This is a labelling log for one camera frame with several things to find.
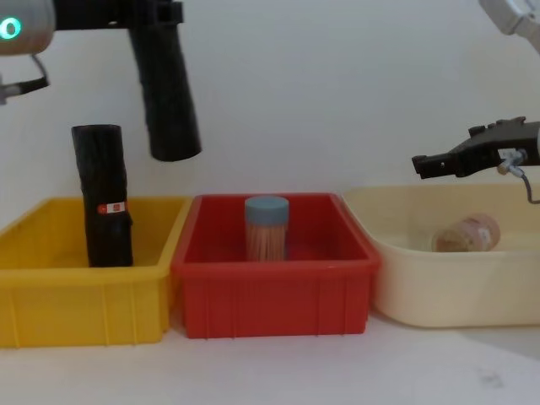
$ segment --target white wall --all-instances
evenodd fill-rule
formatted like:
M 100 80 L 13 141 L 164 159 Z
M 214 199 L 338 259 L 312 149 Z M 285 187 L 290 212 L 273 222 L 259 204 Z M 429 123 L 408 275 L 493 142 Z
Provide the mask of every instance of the white wall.
M 125 32 L 59 33 L 43 54 L 52 87 L 0 108 L 0 224 L 43 197 L 78 194 L 74 125 L 122 125 L 136 195 L 417 182 L 415 154 L 444 152 L 497 118 L 540 119 L 540 57 L 473 0 L 185 5 L 203 154 L 150 158 Z M 35 76 L 27 57 L 2 58 L 0 72 Z

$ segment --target storage tray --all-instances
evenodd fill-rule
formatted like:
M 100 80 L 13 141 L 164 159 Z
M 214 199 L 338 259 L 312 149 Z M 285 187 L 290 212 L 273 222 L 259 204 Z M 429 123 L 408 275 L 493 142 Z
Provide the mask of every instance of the storage tray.
M 46 201 L 9 226 L 0 234 L 0 347 L 158 342 L 191 201 L 129 200 L 134 267 L 88 268 L 79 198 Z
M 195 199 L 173 274 L 182 280 L 189 338 L 362 333 L 373 246 L 330 194 L 283 195 L 290 202 L 288 260 L 246 260 L 245 200 Z
M 515 184 L 395 186 L 344 199 L 383 256 L 375 306 L 418 327 L 540 324 L 540 207 Z M 494 251 L 433 253 L 433 234 L 471 213 L 501 228 Z

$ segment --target white table surface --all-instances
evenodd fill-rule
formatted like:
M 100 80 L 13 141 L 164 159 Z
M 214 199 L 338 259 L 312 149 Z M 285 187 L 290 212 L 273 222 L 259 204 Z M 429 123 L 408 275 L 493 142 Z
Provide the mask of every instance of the white table surface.
M 538 405 L 540 328 L 0 351 L 6 405 Z

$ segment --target toothpick container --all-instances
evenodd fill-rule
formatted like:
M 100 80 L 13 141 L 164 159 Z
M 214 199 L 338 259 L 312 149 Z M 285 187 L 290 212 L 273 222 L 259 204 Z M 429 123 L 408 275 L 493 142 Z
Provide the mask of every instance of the toothpick container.
M 262 196 L 246 200 L 247 260 L 278 262 L 286 259 L 289 201 Z

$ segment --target cream plastic bin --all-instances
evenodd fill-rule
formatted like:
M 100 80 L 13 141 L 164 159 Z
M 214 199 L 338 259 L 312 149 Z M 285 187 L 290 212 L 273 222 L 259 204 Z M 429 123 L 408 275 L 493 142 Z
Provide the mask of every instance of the cream plastic bin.
M 344 199 L 383 256 L 383 314 L 417 327 L 540 325 L 540 206 L 523 183 L 374 187 Z M 494 251 L 430 251 L 437 230 L 470 213 L 499 222 Z

